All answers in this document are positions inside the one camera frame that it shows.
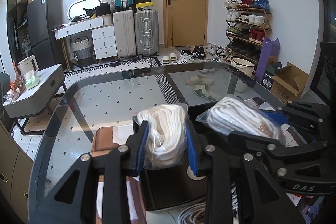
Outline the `open cardboard box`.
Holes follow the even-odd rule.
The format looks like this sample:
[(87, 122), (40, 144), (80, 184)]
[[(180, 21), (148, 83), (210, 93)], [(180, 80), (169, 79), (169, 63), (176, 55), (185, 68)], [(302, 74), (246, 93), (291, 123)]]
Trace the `open cardboard box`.
[(309, 75), (297, 66), (288, 62), (279, 73), (272, 76), (273, 84), (270, 92), (287, 104), (300, 99), (306, 87)]

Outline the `anime printed table mat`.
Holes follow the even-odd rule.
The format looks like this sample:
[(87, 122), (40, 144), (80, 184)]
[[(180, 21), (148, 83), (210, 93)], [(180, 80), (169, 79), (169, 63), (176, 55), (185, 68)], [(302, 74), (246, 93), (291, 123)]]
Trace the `anime printed table mat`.
[[(91, 155), (102, 156), (108, 154), (112, 149), (123, 145), (117, 137), (118, 130), (113, 127), (99, 128), (93, 137)], [(104, 176), (101, 175), (98, 181), (96, 198), (96, 223), (102, 223), (102, 198), (103, 198)], [(147, 223), (146, 210), (143, 201), (141, 184), (138, 177), (127, 177), (127, 199), (131, 223)]]

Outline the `beige cabinet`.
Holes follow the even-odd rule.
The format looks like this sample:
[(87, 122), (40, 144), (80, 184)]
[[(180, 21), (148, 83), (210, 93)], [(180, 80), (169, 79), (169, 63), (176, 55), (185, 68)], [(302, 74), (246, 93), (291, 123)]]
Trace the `beige cabinet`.
[(33, 161), (1, 125), (1, 193), (22, 223), (29, 222), (29, 182)]

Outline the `purple bag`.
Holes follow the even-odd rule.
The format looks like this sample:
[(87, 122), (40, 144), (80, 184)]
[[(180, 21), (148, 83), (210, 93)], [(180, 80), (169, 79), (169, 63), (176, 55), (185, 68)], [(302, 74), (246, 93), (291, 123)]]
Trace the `purple bag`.
[(280, 51), (280, 41), (278, 38), (271, 40), (266, 37), (262, 43), (260, 58), (258, 61), (255, 80), (262, 82), (269, 58), (278, 57)]

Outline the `white enamel basin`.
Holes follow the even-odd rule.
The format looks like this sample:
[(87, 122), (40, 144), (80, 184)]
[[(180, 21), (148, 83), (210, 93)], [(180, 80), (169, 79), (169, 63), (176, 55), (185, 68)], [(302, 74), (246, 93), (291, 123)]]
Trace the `white enamel basin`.
[(254, 70), (254, 63), (240, 57), (232, 57), (231, 65), (251, 77)]

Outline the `black cardboard box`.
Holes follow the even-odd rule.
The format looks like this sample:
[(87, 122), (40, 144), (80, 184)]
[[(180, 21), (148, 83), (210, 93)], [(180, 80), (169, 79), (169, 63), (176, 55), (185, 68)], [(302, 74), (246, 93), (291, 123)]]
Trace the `black cardboard box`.
[(213, 103), (188, 109), (187, 148), (183, 164), (159, 170), (143, 169), (139, 175), (148, 211), (167, 209), (205, 198), (209, 207), (232, 209), (231, 182), (227, 156), (215, 132), (196, 121)]

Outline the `grey side table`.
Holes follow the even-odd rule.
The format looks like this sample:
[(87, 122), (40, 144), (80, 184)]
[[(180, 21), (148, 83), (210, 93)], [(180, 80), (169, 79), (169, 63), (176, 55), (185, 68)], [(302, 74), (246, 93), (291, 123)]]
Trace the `grey side table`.
[(23, 91), (14, 103), (5, 101), (3, 104), (8, 116), (22, 135), (42, 135), (44, 132), (41, 130), (25, 131), (25, 126), (30, 118), (39, 116), (45, 111), (52, 115), (54, 111), (50, 107), (51, 101), (60, 88), (67, 90), (61, 64), (38, 71), (37, 76), (40, 82), (36, 87)]

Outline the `wooden shoe rack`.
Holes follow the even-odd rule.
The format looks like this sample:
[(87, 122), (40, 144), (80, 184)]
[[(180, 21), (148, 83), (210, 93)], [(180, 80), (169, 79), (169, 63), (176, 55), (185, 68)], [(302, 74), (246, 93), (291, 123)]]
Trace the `wooden shoe rack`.
[(272, 33), (272, 14), (255, 7), (227, 7), (228, 57), (242, 57), (258, 64), (264, 39)]

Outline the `green tissue pack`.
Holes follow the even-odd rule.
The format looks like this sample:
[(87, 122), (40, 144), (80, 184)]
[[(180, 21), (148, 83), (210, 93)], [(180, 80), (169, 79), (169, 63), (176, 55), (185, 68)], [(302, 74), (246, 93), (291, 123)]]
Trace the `green tissue pack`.
[(38, 86), (40, 80), (38, 75), (35, 74), (35, 71), (31, 70), (28, 71), (25, 75), (24, 75), (24, 79), (25, 79), (25, 87), (27, 90), (30, 90), (36, 86)]

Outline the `white electric kettle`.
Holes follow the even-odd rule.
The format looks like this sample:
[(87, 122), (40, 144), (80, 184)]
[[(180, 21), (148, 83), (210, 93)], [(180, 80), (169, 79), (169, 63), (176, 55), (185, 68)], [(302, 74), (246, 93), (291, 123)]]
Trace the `white electric kettle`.
[(36, 75), (39, 71), (39, 67), (35, 55), (30, 55), (29, 57), (26, 57), (24, 60), (20, 61), (18, 64), (18, 69), (22, 76), (25, 76), (30, 71), (33, 71), (33, 74)]

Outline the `striped laundry basket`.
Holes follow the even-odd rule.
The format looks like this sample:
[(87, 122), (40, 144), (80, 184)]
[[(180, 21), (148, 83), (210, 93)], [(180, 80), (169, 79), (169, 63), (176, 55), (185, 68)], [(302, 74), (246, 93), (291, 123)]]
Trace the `striped laundry basket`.
[(84, 68), (93, 64), (93, 57), (91, 51), (93, 50), (93, 43), (87, 36), (77, 38), (71, 44), (77, 66)]

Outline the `white vanity desk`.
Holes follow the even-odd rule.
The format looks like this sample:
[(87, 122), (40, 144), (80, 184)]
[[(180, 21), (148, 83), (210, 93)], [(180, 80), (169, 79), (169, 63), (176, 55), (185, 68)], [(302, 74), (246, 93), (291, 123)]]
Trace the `white vanity desk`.
[(53, 32), (56, 40), (61, 42), (67, 65), (66, 71), (72, 71), (77, 65), (72, 44), (81, 40), (89, 41), (91, 45), (89, 55), (95, 57), (97, 61), (117, 56), (113, 18), (110, 14), (67, 24), (54, 29)]

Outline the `silver suitcase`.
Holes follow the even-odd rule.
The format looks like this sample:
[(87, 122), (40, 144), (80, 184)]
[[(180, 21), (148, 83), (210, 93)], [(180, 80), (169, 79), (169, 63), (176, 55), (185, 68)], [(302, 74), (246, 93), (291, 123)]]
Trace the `silver suitcase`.
[(156, 10), (134, 13), (135, 41), (139, 56), (159, 55), (159, 21)]

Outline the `white suitcase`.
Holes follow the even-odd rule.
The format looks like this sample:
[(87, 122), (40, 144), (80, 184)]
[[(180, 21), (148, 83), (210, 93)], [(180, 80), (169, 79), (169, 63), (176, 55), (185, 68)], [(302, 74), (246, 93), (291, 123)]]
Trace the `white suitcase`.
[(113, 26), (118, 57), (123, 58), (136, 55), (133, 11), (115, 12), (113, 14)]

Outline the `black refrigerator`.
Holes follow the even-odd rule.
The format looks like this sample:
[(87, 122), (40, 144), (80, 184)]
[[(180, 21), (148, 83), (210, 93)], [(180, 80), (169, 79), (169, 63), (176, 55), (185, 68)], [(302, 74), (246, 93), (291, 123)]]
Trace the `black refrigerator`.
[(54, 29), (63, 24), (62, 0), (33, 0), (27, 5), (27, 22), (32, 53), (40, 70), (60, 64), (66, 69), (62, 43)]

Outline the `oval mirror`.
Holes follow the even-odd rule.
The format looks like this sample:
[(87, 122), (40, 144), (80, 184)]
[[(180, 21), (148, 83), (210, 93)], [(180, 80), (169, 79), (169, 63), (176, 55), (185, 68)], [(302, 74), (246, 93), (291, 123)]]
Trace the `oval mirror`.
[(73, 19), (76, 16), (85, 16), (87, 14), (87, 10), (94, 10), (95, 7), (100, 6), (102, 0), (78, 0), (70, 7), (67, 11), (68, 19)]

